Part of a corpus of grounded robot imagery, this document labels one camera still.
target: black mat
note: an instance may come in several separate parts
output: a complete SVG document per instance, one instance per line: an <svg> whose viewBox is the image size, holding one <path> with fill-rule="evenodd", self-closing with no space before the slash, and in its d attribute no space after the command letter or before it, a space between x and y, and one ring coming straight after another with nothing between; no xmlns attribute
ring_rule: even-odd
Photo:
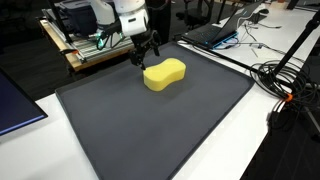
<svg viewBox="0 0 320 180"><path fill-rule="evenodd" d="M161 92L150 91L129 61L56 91L101 179L171 178L253 85L176 44L160 53L147 56L147 66L166 57L187 66L185 78Z"/></svg>

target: white table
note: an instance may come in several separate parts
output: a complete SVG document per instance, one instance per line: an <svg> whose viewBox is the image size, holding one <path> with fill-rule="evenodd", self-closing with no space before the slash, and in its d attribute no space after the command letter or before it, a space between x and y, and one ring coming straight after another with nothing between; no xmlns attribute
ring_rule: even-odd
<svg viewBox="0 0 320 180"><path fill-rule="evenodd" d="M260 27L252 34L259 41L286 51L312 16L313 13L301 10L270 9L270 17L261 23L283 28ZM317 29L296 56L306 59L319 35L320 29ZM220 52L248 65L259 62L246 45ZM212 59L247 73L229 62ZM267 116L277 101L254 85L174 179L239 179L267 133ZM48 118L0 137L0 179L98 179L56 96L50 95L37 103Z"/></svg>

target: yellow sponge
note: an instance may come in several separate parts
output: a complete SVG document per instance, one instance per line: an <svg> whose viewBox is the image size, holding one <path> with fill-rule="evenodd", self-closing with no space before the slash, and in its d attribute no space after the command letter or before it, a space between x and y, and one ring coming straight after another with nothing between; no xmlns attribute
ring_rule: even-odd
<svg viewBox="0 0 320 180"><path fill-rule="evenodd" d="M186 65L178 59L168 58L143 71L144 84L153 91L161 91L174 81L184 78Z"/></svg>

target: wooden table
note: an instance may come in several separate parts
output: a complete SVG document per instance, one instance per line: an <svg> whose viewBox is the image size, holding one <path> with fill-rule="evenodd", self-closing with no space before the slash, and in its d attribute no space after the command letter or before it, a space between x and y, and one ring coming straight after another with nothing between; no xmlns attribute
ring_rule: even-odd
<svg viewBox="0 0 320 180"><path fill-rule="evenodd" d="M56 46L59 48L59 51L60 50L64 50L64 49L69 49L69 47L67 46L67 43L64 42L59 37L59 35L49 25L47 20L40 20L40 26L41 26L43 32L45 34L47 34L48 37L50 37L50 39L56 44ZM129 46L129 47L126 47L124 49L121 49L119 51L116 51L116 52L110 52L110 53L106 54L105 56L103 56L103 57L101 57L101 58L99 58L97 60L88 61L88 62L85 62L85 63L81 63L79 58L76 55L72 54L72 53L66 54L65 55L65 59L67 60L69 67L71 67L71 70L73 70L74 72L78 72L80 70L86 69L86 68L91 67L93 65L96 65L98 63L101 63L101 62L110 60L112 58L118 57L118 56L120 56L122 54L125 54L130 49L133 49L133 45Z"/></svg>

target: table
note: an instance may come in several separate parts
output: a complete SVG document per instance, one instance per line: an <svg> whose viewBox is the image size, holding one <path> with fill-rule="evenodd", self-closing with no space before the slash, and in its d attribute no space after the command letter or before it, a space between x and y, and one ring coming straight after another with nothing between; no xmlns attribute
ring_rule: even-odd
<svg viewBox="0 0 320 180"><path fill-rule="evenodd" d="M59 51L64 50L64 49L69 49L67 46L67 43L64 42L59 35L53 30L53 28L48 24L47 20L40 20L40 26L43 29L43 31L48 34L48 36L52 39L52 41L56 44L58 47ZM94 61L88 61L85 63L81 63L81 61L78 59L77 56L74 54L66 54L65 59L67 60L68 65L70 65L71 69L74 70L75 72L78 72L80 70L86 69L88 67L91 67L93 65L96 65L98 63L110 60L112 58L115 58L117 56L120 56L122 54L127 53L130 49L133 48L133 44L130 46L127 46L126 48L122 48L119 51L115 52L110 52L106 54L105 56L102 56L98 58L97 60Z"/></svg>
<svg viewBox="0 0 320 180"><path fill-rule="evenodd" d="M252 31L252 34L267 45L286 51L303 30L303 27L295 27L297 22L306 24L312 16L313 13L301 10L291 12L270 9L270 17L261 23L279 23L285 32L261 27ZM271 40L266 35L277 36ZM320 29L314 31L296 56L306 59L319 35ZM221 53L248 65L259 62L251 49L245 45ZM248 73L245 69L224 60L212 57L211 59ZM174 179L240 179L268 132L268 113L277 101L277 98L269 96L254 85ZM0 138L0 179L97 179L56 96L50 95L37 103L48 113L47 119Z"/></svg>

